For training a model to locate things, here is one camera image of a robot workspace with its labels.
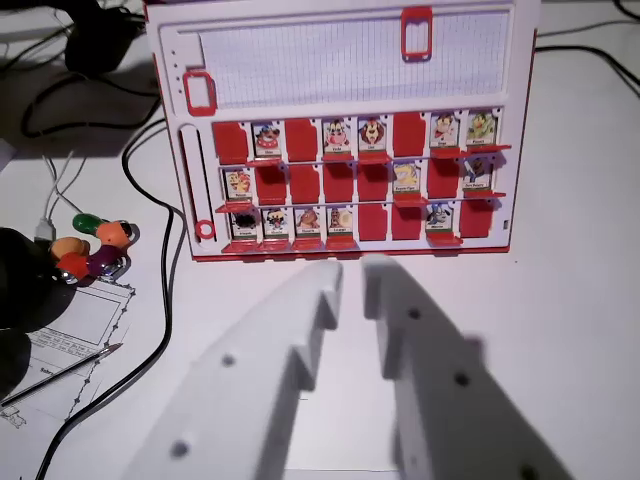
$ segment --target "white plastic frame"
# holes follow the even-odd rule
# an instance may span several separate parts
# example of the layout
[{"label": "white plastic frame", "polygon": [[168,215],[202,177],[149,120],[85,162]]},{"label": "white plastic frame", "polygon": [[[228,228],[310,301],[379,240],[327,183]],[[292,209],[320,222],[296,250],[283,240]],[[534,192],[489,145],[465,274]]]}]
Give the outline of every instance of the white plastic frame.
[{"label": "white plastic frame", "polygon": [[[204,58],[197,32],[212,28],[233,25],[244,27],[250,25],[273,25],[295,23],[304,19],[314,21],[345,20],[354,18],[372,18],[382,13],[386,17],[397,16],[400,18],[403,7],[414,6],[407,0],[362,0],[357,5],[347,4],[341,0],[327,0],[315,2],[313,0],[274,0],[265,4],[263,2],[197,2],[181,5],[150,5],[147,7],[149,25],[147,31],[151,47],[155,53],[155,60],[160,78],[162,95],[165,101],[167,121],[171,142],[174,146],[176,169],[180,190],[182,193],[185,213],[188,217],[188,230],[191,251],[194,258],[219,256],[221,250],[229,244],[230,238],[225,228],[226,214],[207,214],[209,202],[213,211],[223,203],[224,190],[220,189],[218,180],[219,172],[215,145],[211,128],[213,122],[238,121],[245,122],[249,134],[250,122],[258,120],[285,120],[287,118],[320,119],[326,116],[352,117],[355,129],[352,134],[357,134],[357,118],[366,115],[390,114],[387,120],[389,140],[393,135],[393,113],[404,111],[426,112],[425,121],[429,121],[431,112],[441,110],[463,110],[463,118],[460,124],[460,147],[464,150],[463,137],[466,130],[466,115],[469,109],[501,108],[497,138],[500,144],[509,144],[511,149],[502,152],[505,164],[494,173],[494,189],[504,192],[506,196],[499,200],[500,207],[494,211],[492,228],[486,238],[467,238],[462,249],[507,247],[509,245],[513,206],[517,175],[519,169],[519,156],[523,136],[525,110],[528,95],[529,76],[531,69],[531,54],[534,40],[534,31],[539,17],[540,4],[538,1],[512,0],[495,1],[485,3],[482,0],[468,0],[464,4],[455,0],[434,0],[431,2],[419,2],[433,8],[433,14],[466,13],[485,11],[506,11],[510,13],[510,26],[505,55],[503,90],[493,95],[459,96],[442,98],[424,98],[394,101],[376,101],[299,105],[290,107],[269,108],[244,108],[217,112],[211,117],[194,117],[188,112],[184,101],[182,77],[191,70],[204,69]],[[207,176],[209,189],[202,188],[204,182],[189,183],[188,177],[200,175],[200,173],[187,172],[185,164],[191,165],[191,160],[186,163],[183,158],[178,131],[186,125],[192,125],[200,132],[202,152],[204,155],[203,173]],[[282,129],[286,138],[286,129]],[[322,155],[319,144],[318,157]],[[357,142],[354,144],[354,153],[357,153]],[[425,151],[422,158],[430,154],[428,137],[425,139]],[[325,205],[321,183],[321,205]],[[287,201],[290,194],[287,190]],[[438,201],[456,201],[456,204],[464,201],[463,198],[438,199]],[[389,226],[387,240],[375,242],[359,242],[358,249],[362,251],[387,251],[387,250],[432,250],[434,247],[426,241],[424,234],[424,220],[419,240],[392,241],[391,240],[391,205],[389,211]],[[216,239],[203,240],[196,236],[195,225],[198,221],[213,222],[216,227]],[[358,241],[354,225],[354,239]]]}]

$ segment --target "cartoon character face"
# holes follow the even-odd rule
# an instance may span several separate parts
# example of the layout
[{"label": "cartoon character face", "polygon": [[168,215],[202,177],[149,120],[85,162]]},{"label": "cartoon character face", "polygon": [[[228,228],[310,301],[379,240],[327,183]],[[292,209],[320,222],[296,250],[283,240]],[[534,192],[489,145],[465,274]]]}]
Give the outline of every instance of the cartoon character face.
[{"label": "cartoon character face", "polygon": [[329,228],[335,228],[340,226],[340,210],[337,208],[331,209],[331,225]]},{"label": "cartoon character face", "polygon": [[269,225],[275,228],[281,228],[284,226],[284,213],[282,210],[270,210],[267,214],[267,222]]},{"label": "cartoon character face", "polygon": [[453,115],[451,114],[440,115],[436,120],[436,138],[444,135],[445,133],[449,133],[452,123],[453,123]]},{"label": "cartoon character face", "polygon": [[471,124],[476,130],[481,130],[484,124],[487,122],[487,116],[484,113],[478,113],[473,117]]},{"label": "cartoon character face", "polygon": [[263,125],[260,132],[256,135],[257,143],[264,148],[275,148],[278,146],[278,137],[280,130],[273,128],[271,125]]},{"label": "cartoon character face", "polygon": [[399,185],[414,185],[418,181],[418,172],[415,165],[410,163],[396,165],[394,171],[396,173],[396,183]]},{"label": "cartoon character face", "polygon": [[433,210],[427,216],[427,222],[429,223],[429,225],[445,223],[450,216],[451,212],[449,210],[443,209],[440,205],[434,205]]},{"label": "cartoon character face", "polygon": [[384,136],[384,125],[375,118],[371,118],[360,130],[360,137],[365,143],[374,145],[382,140]]},{"label": "cartoon character face", "polygon": [[300,215],[298,226],[304,228],[318,228],[320,226],[318,224],[318,214],[312,208],[305,210],[304,213]]},{"label": "cartoon character face", "polygon": [[476,177],[484,175],[484,162],[482,160],[474,160],[471,164],[471,169]]},{"label": "cartoon character face", "polygon": [[349,142],[346,129],[341,120],[334,120],[329,124],[329,135],[327,142],[330,145],[347,145]]},{"label": "cartoon character face", "polygon": [[236,192],[246,193],[251,188],[251,177],[246,173],[231,172],[228,178],[229,185]]},{"label": "cartoon character face", "polygon": [[256,219],[253,215],[234,214],[236,225],[240,228],[255,228]]}]

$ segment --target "white table surface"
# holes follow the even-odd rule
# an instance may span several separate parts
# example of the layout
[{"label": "white table surface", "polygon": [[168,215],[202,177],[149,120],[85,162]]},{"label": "white table surface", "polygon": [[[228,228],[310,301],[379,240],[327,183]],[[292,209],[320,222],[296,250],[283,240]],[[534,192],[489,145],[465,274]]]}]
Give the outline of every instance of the white table surface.
[{"label": "white table surface", "polygon": [[[611,18],[620,15],[607,3],[545,5],[540,31]],[[597,45],[640,70],[638,27],[605,27],[538,43]],[[127,65],[148,55],[140,39]],[[26,85],[24,78],[46,85],[38,71],[20,78],[7,81],[12,95]],[[581,480],[632,479],[638,472],[639,106],[594,56],[562,52],[536,57],[511,253],[397,258],[463,333],[482,339],[491,373]],[[5,110],[2,123],[9,137],[15,136],[18,115]],[[60,147],[59,141],[47,142],[41,145]],[[36,155],[22,157],[0,174],[0,224],[32,235],[50,179]],[[72,171],[79,161],[72,162]],[[131,170],[152,194],[179,205],[165,136],[141,148]],[[108,361],[106,386],[136,366],[161,338],[158,260],[166,214],[134,191],[115,154],[90,158],[68,195],[85,211],[128,219],[142,231],[130,250],[133,267],[123,278],[137,290],[128,312],[134,322],[126,345]],[[65,205],[57,207],[59,236],[74,234],[72,216]],[[306,264],[197,264],[185,246],[167,352],[135,386],[64,440],[47,478],[118,478],[189,362]],[[363,318],[360,264],[343,265],[339,329],[325,336],[318,388],[301,402],[288,468],[394,470],[393,389],[380,378],[374,325]],[[346,478],[395,476],[360,475]]]}]

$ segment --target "black object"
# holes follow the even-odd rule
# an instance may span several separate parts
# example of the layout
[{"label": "black object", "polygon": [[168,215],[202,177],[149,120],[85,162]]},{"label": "black object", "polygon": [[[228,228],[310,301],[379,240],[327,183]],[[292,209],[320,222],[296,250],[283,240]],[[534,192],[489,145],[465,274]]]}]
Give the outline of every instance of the black object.
[{"label": "black object", "polygon": [[30,358],[31,341],[26,333],[0,331],[0,400],[20,384],[29,370]]},{"label": "black object", "polygon": [[20,327],[38,315],[56,282],[47,252],[21,233],[0,228],[0,329]]},{"label": "black object", "polygon": [[143,25],[127,10],[99,10],[92,21],[73,26],[65,50],[66,67],[88,76],[112,72],[120,65]]},{"label": "black object", "polygon": [[[115,70],[134,38],[144,32],[144,16],[124,7],[102,9],[97,0],[2,0],[0,10],[48,6],[64,10],[74,24],[65,49],[65,65],[72,72],[91,76]],[[55,37],[66,30],[54,32]],[[6,71],[27,51],[2,67]]]}]

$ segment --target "printed diagram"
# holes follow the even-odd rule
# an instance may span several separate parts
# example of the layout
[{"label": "printed diagram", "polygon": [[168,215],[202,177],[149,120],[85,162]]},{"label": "printed diagram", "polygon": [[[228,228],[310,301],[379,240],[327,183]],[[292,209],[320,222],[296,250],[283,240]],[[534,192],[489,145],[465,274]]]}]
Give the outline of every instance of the printed diagram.
[{"label": "printed diagram", "polygon": [[351,152],[351,127],[341,118],[322,122],[324,153]]},{"label": "printed diagram", "polygon": [[[134,293],[129,286],[99,280],[75,289],[71,302],[58,318],[28,333],[32,344],[29,368],[11,394],[105,345],[122,342],[135,318],[125,315]],[[35,478],[51,438],[67,418],[95,397],[103,372],[101,363],[87,365],[20,403],[0,410],[2,478]]]},{"label": "printed diagram", "polygon": [[280,156],[280,129],[273,122],[251,124],[256,157]]},{"label": "printed diagram", "polygon": [[320,236],[320,210],[317,207],[304,210],[294,210],[296,218],[296,236],[319,237]]},{"label": "printed diagram", "polygon": [[18,410],[16,407],[7,407],[4,410],[0,411],[0,418],[3,420],[7,420],[14,427],[20,428],[22,425],[25,425],[27,421],[19,414],[20,410]]},{"label": "printed diagram", "polygon": [[386,125],[378,117],[358,120],[358,149],[361,152],[386,150]]},{"label": "printed diagram", "polygon": [[353,233],[353,213],[349,207],[327,208],[327,234]]},{"label": "printed diagram", "polygon": [[465,175],[462,179],[462,190],[490,190],[493,165],[482,158],[464,162]]},{"label": "printed diagram", "polygon": [[496,143],[498,119],[489,112],[469,112],[467,145],[493,145]]},{"label": "printed diagram", "polygon": [[457,146],[459,129],[460,121],[456,119],[453,112],[431,115],[429,146],[431,148]]},{"label": "printed diagram", "polygon": [[427,205],[427,232],[453,231],[453,208],[447,203],[432,203]]},{"label": "printed diagram", "polygon": [[229,200],[251,200],[251,176],[247,170],[225,170],[224,179]]},{"label": "printed diagram", "polygon": [[262,211],[262,226],[264,237],[269,238],[289,238],[289,222],[287,212],[282,208],[270,208]]},{"label": "printed diagram", "polygon": [[393,193],[420,192],[420,167],[415,163],[396,163],[393,173]]}]

